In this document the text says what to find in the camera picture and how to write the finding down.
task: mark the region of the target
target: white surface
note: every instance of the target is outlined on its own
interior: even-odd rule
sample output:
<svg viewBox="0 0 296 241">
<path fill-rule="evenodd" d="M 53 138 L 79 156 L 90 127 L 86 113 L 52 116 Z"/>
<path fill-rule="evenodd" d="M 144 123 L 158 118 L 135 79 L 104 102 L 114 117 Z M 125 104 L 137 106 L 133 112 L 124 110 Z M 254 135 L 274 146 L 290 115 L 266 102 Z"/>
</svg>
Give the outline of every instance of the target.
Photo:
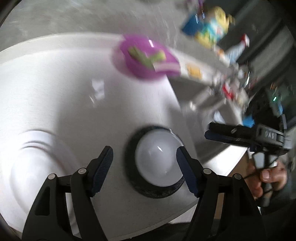
<svg viewBox="0 0 296 241">
<path fill-rule="evenodd" d="M 213 67 L 209 66 L 208 64 L 205 64 L 204 62 L 192 57 L 188 56 L 187 54 L 184 54 L 178 50 L 170 49 L 174 56 L 177 57 L 180 63 L 181 68 L 181 77 L 189 79 L 191 81 L 195 81 L 198 83 L 202 83 L 204 85 L 208 86 L 215 86 L 217 85 L 219 79 L 216 78 L 216 76 L 220 76 L 221 72 L 214 69 Z M 188 73 L 187 66 L 194 66 L 200 69 L 201 73 L 201 79 L 198 79 L 196 77 L 192 77 Z"/>
<path fill-rule="evenodd" d="M 113 148 L 114 161 L 101 192 L 92 199 L 108 240 L 157 228 L 197 201 L 186 184 L 167 198 L 144 197 L 125 176 L 125 145 L 146 125 L 172 129 L 192 157 L 196 153 L 168 79 L 140 81 L 130 75 L 117 50 L 121 40 L 111 34 L 62 34 L 0 53 L 2 151 L 8 140 L 30 129 L 56 134 L 80 167 L 98 157 L 105 145 Z"/>
<path fill-rule="evenodd" d="M 6 222 L 22 230 L 46 177 L 70 175 L 79 168 L 72 151 L 55 135 L 27 131 L 11 139 L 0 155 L 0 213 Z M 78 233 L 72 198 L 66 194 L 68 213 L 74 234 Z"/>
<path fill-rule="evenodd" d="M 167 187 L 178 182 L 183 174 L 177 163 L 177 149 L 181 140 L 164 129 L 152 130 L 139 141 L 135 161 L 141 176 L 149 183 Z"/>
</svg>

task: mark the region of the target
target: blue object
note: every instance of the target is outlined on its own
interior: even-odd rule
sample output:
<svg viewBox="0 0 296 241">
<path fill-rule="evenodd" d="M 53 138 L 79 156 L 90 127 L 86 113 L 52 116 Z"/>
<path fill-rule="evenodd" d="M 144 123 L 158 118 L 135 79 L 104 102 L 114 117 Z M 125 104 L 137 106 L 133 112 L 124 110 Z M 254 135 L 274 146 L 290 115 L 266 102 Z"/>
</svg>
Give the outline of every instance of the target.
<svg viewBox="0 0 296 241">
<path fill-rule="evenodd" d="M 278 102 L 278 106 L 279 106 L 279 114 L 282 115 L 284 109 L 283 109 L 283 106 L 281 105 L 281 102 L 280 101 Z"/>
<path fill-rule="evenodd" d="M 195 36 L 195 34 L 203 29 L 203 20 L 199 18 L 196 12 L 191 14 L 182 28 L 182 31 L 188 36 Z"/>
<path fill-rule="evenodd" d="M 113 149 L 110 146 L 106 146 L 101 152 L 100 156 L 93 159 L 87 166 L 87 169 L 95 171 L 89 171 L 88 175 L 91 179 L 91 195 L 94 196 L 98 193 L 105 181 L 109 168 L 113 161 Z"/>
<path fill-rule="evenodd" d="M 197 188 L 197 178 L 180 147 L 177 149 L 176 157 L 189 191 L 197 197 L 199 193 Z"/>
<path fill-rule="evenodd" d="M 253 120 L 253 117 L 249 115 L 244 117 L 244 119 L 242 120 L 242 124 L 243 126 L 251 128 L 253 125 L 255 125 L 255 121 Z"/>
</svg>

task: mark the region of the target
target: black handle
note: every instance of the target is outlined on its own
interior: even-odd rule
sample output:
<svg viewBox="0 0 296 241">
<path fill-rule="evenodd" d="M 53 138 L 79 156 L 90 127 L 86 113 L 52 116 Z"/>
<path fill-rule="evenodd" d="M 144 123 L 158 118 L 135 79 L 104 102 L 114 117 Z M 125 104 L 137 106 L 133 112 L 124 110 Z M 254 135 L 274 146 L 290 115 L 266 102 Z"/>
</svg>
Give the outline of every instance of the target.
<svg viewBox="0 0 296 241">
<path fill-rule="evenodd" d="M 263 195 L 257 199 L 257 205 L 258 207 L 268 207 L 273 192 L 272 185 L 271 183 L 262 183 L 261 187 L 263 189 Z"/>
</svg>

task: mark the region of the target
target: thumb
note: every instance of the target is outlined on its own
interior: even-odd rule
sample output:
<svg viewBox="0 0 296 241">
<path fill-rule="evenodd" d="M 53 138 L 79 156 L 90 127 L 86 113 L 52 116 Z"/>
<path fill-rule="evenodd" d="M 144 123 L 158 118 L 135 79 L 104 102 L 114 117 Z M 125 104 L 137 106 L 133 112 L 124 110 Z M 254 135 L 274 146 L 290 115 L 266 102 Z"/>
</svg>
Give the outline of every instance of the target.
<svg viewBox="0 0 296 241">
<path fill-rule="evenodd" d="M 280 167 L 265 169 L 260 173 L 260 180 L 264 183 L 274 183 L 275 191 L 281 190 L 287 183 L 287 170 Z"/>
</svg>

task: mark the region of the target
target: purple container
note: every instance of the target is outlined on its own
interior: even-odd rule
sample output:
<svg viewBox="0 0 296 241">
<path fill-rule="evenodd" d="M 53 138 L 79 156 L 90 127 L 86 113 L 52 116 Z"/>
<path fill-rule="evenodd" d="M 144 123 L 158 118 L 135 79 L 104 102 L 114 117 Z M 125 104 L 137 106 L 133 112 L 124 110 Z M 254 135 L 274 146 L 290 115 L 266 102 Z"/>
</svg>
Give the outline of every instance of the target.
<svg viewBox="0 0 296 241">
<path fill-rule="evenodd" d="M 157 53 L 159 50 L 163 50 L 166 55 L 167 63 L 179 63 L 178 60 L 170 53 L 170 51 L 158 42 L 150 40 L 148 37 L 138 36 L 138 35 L 125 35 L 125 41 L 120 45 L 120 49 L 124 54 L 126 60 L 127 68 L 137 77 L 144 79 L 156 79 L 164 75 L 177 76 L 180 75 L 179 71 L 160 71 L 156 72 L 153 69 L 149 69 L 142 65 L 137 60 L 133 59 L 129 53 L 128 49 L 130 47 L 136 46 L 138 49 L 143 51 L 147 56 Z"/>
</svg>

